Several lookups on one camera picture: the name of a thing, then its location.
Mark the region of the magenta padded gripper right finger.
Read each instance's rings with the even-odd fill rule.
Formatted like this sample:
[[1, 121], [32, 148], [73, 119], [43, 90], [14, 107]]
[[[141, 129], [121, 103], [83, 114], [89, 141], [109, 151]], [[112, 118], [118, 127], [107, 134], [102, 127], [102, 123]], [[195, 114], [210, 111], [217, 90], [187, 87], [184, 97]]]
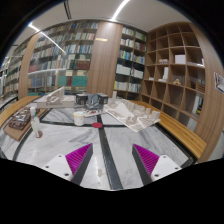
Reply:
[[167, 155], [158, 156], [137, 144], [132, 146], [132, 154], [144, 185], [181, 170]]

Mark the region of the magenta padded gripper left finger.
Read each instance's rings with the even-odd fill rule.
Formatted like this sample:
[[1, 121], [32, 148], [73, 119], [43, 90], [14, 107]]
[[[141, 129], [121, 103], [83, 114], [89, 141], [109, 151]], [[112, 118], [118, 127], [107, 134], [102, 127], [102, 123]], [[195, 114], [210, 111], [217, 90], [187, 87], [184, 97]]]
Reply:
[[93, 144], [90, 143], [67, 155], [56, 155], [43, 166], [43, 169], [79, 185], [84, 177], [92, 154]]

